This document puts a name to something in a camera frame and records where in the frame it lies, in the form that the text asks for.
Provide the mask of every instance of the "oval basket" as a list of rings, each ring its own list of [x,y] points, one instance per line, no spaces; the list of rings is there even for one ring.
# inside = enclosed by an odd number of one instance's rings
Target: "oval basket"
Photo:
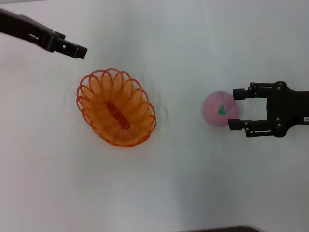
[[[156,127],[147,93],[125,71],[110,68],[85,76],[76,103],[95,133],[114,146],[141,144]]]

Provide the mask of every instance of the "pink peach toy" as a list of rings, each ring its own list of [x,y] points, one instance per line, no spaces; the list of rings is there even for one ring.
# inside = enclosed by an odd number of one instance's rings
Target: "pink peach toy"
[[[216,91],[205,99],[203,116],[208,123],[227,126],[229,119],[239,118],[239,107],[231,94]]]

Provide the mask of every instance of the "white surface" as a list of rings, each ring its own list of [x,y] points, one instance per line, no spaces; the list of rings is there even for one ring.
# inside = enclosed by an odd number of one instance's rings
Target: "white surface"
[[[203,100],[251,81],[309,89],[308,1],[49,0],[4,5],[85,46],[84,61],[0,35],[0,231],[167,232],[246,224],[309,228],[309,128],[245,138],[207,125]],[[138,147],[98,138],[80,79],[139,79],[158,126]],[[265,119],[243,101],[243,119]]]

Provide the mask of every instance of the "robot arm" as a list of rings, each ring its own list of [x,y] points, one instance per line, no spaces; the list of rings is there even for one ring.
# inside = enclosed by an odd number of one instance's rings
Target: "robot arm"
[[[267,120],[243,121],[230,119],[231,130],[245,129],[247,137],[284,137],[288,129],[298,124],[309,124],[309,91],[297,92],[288,88],[284,81],[250,83],[248,90],[234,89],[235,100],[267,98]]]
[[[0,8],[0,32],[26,40],[49,51],[84,59],[87,48],[70,43],[66,36],[28,18]]]

